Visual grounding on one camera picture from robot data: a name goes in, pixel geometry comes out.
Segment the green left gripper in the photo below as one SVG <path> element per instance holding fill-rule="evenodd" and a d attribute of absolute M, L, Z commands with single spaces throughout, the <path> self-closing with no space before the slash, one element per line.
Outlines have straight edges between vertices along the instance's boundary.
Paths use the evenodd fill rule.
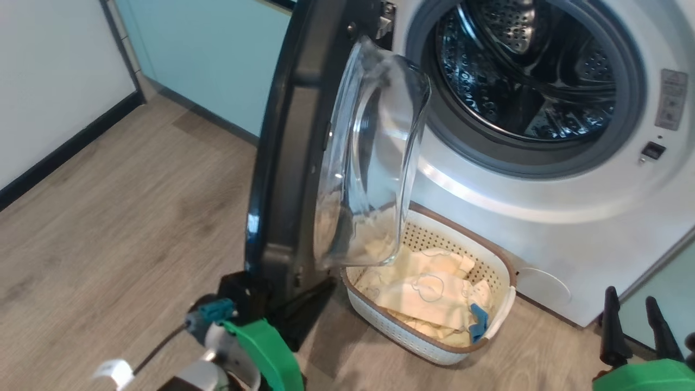
<path fill-rule="evenodd" d="M 305 378 L 292 351 L 299 351 L 330 301 L 337 279 L 326 280 L 261 319 L 261 278 L 250 272 L 224 275 L 219 297 L 233 302 L 223 328 L 236 337 L 258 369 L 253 390 L 304 390 Z"/>

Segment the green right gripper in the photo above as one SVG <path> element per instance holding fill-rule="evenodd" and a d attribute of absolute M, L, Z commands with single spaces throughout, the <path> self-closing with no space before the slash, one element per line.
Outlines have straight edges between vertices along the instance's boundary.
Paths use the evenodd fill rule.
<path fill-rule="evenodd" d="M 645 300 L 646 317 L 653 331 L 658 361 L 630 364 L 632 349 L 626 344 L 619 319 L 620 302 L 614 286 L 605 290 L 601 317 L 600 360 L 611 367 L 592 382 L 593 390 L 694 390 L 694 373 L 687 364 L 655 297 Z"/>

